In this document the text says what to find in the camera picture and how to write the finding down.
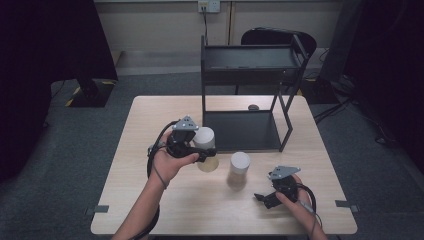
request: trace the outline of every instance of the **black cable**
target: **black cable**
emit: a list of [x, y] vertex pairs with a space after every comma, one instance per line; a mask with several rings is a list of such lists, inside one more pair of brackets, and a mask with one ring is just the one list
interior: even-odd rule
[[311, 198], [311, 203], [312, 203], [312, 210], [316, 214], [316, 212], [317, 212], [317, 200], [315, 199], [315, 195], [312, 192], [312, 190], [310, 188], [308, 188], [307, 186], [301, 184], [301, 183], [298, 183], [297, 187], [305, 190], [309, 194], [309, 197]]
[[322, 59], [322, 57], [323, 57], [325, 54], [327, 54], [329, 50], [330, 50], [329, 48], [325, 49], [325, 51], [324, 51], [324, 52], [323, 52], [323, 53], [319, 56], [319, 60], [320, 60], [321, 62], [324, 62], [324, 61], [325, 61], [325, 59]]
[[160, 209], [158, 208], [158, 210], [156, 210], [156, 214], [153, 217], [152, 221], [150, 222], [149, 226], [147, 226], [146, 229], [144, 229], [139, 234], [130, 238], [130, 240], [139, 240], [139, 239], [142, 239], [143, 237], [145, 237], [147, 234], [149, 234], [153, 230], [153, 228], [156, 226], [156, 223], [159, 220], [159, 215], [160, 215]]
[[63, 88], [63, 86], [65, 85], [65, 81], [66, 80], [63, 80], [62, 81], [62, 85], [60, 85], [60, 88], [59, 88], [59, 90], [57, 90], [54, 94], [53, 94], [53, 96], [52, 96], [52, 98], [51, 99], [53, 99], [54, 97], [56, 97], [56, 95], [62, 90], [62, 88]]
[[319, 113], [318, 115], [314, 116], [315, 119], [315, 123], [318, 124], [320, 123], [322, 120], [324, 120], [326, 117], [331, 116], [332, 114], [334, 114], [334, 112], [336, 112], [337, 110], [339, 110], [341, 107], [343, 107], [346, 103], [349, 103], [353, 100], [353, 98], [348, 98], [345, 101], [337, 104], [336, 106], [329, 108], [321, 113]]
[[[350, 77], [350, 76], [347, 76], [347, 75], [343, 75], [343, 77], [344, 77], [344, 79], [346, 79], [346, 80], [350, 81], [350, 82], [351, 82], [354, 86], [358, 85], [358, 84], [357, 84], [357, 82], [356, 82], [356, 80], [355, 80], [355, 78]], [[352, 111], [352, 110], [351, 110], [351, 112], [353, 112], [353, 113], [355, 113], [355, 114], [359, 115], [360, 117], [364, 118], [365, 120], [368, 120], [368, 121], [370, 121], [372, 124], [376, 125], [376, 126], [378, 127], [378, 129], [380, 129], [380, 132], [381, 132], [381, 134], [383, 135], [383, 138], [384, 138], [384, 139], [389, 140], [390, 142], [396, 142], [396, 139], [393, 139], [393, 138], [391, 138], [391, 137], [387, 136], [387, 134], [386, 134], [385, 130], [383, 129], [383, 126], [381, 126], [378, 122], [376, 122], [376, 121], [374, 121], [373, 119], [371, 119], [371, 118], [369, 118], [369, 117], [367, 117], [367, 116], [365, 116], [365, 115], [363, 115], [363, 114], [360, 114], [360, 113], [358, 113], [358, 112], [356, 112], [356, 111]], [[378, 144], [385, 144], [384, 142], [380, 142], [378, 139], [374, 139], [374, 141], [375, 141], [376, 143], [378, 143]]]
[[205, 21], [205, 45], [208, 45], [208, 24], [206, 22], [206, 8], [202, 7], [203, 19]]
[[323, 228], [323, 227], [322, 227], [322, 220], [321, 220], [321, 217], [320, 217], [317, 213], [315, 213], [315, 216], [318, 218], [319, 225], [321, 225], [321, 228]]
[[168, 123], [168, 125], [166, 125], [162, 131], [160, 132], [158, 138], [156, 139], [155, 144], [153, 144], [152, 149], [150, 150], [149, 154], [147, 155], [149, 157], [149, 159], [147, 160], [147, 177], [150, 177], [150, 173], [152, 171], [152, 163], [153, 163], [153, 158], [155, 157], [156, 152], [160, 149], [158, 147], [159, 141], [162, 138], [163, 134], [165, 133], [165, 131], [172, 125], [175, 125], [178, 121], [172, 121], [170, 123]]
[[303, 79], [306, 81], [311, 81], [313, 79], [316, 79], [319, 76], [319, 72], [311, 72], [308, 75], [304, 76]]

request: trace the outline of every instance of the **table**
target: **table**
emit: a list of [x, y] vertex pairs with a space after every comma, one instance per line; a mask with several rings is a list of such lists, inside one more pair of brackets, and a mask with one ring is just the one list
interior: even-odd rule
[[[246, 109], [252, 103], [267, 107], [273, 97], [208, 98], [212, 110], [233, 110]], [[151, 234], [305, 234], [285, 206], [266, 209], [254, 198], [254, 193], [273, 192], [267, 174], [276, 165], [302, 169], [298, 175], [317, 198], [317, 212], [327, 234], [355, 233], [357, 226], [350, 208], [336, 206], [336, 200], [346, 198], [307, 102], [295, 96], [292, 104], [290, 117], [294, 130], [283, 152], [248, 153], [252, 161], [244, 181], [235, 181], [229, 174], [231, 153], [218, 154], [219, 166], [210, 173], [200, 171], [197, 164], [182, 168], [163, 195], [161, 216]], [[278, 105], [274, 109], [282, 111]], [[147, 148], [166, 124], [185, 115], [190, 115], [197, 124], [202, 122], [201, 96], [134, 99], [99, 201], [99, 205], [108, 205], [109, 210], [95, 214], [91, 225], [94, 234], [115, 233], [147, 181]], [[283, 117], [275, 120], [278, 131], [284, 133], [287, 126]]]

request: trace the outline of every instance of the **paper cup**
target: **paper cup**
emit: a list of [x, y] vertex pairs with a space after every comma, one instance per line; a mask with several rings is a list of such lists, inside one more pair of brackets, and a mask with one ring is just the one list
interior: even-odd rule
[[197, 167], [202, 172], [213, 172], [218, 168], [219, 160], [217, 157], [207, 157], [205, 162], [197, 162]]
[[215, 147], [215, 133], [211, 128], [201, 127], [196, 131], [193, 138], [194, 146], [201, 149], [209, 149]]
[[245, 174], [250, 166], [250, 157], [244, 152], [236, 152], [231, 156], [231, 171]]

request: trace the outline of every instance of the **black curtain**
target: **black curtain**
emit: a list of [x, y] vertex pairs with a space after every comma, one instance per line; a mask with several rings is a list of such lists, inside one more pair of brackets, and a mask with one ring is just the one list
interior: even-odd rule
[[93, 1], [0, 0], [0, 180], [39, 138], [54, 81], [117, 75]]
[[367, 1], [345, 73], [424, 172], [424, 1]]
[[339, 82], [366, 1], [343, 0], [330, 49], [320, 71], [322, 80]]

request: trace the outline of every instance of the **white object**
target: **white object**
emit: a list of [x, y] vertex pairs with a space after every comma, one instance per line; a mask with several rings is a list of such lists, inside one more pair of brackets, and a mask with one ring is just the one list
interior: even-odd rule
[[218, 168], [219, 159], [215, 157], [207, 157], [204, 162], [197, 162], [197, 167], [203, 172], [213, 172]]
[[215, 133], [211, 128], [201, 127], [196, 131], [193, 138], [194, 146], [201, 149], [209, 149], [215, 147]]
[[245, 174], [250, 166], [250, 157], [244, 152], [236, 152], [231, 156], [231, 171]]
[[197, 11], [200, 13], [219, 13], [221, 11], [220, 0], [198, 0]]

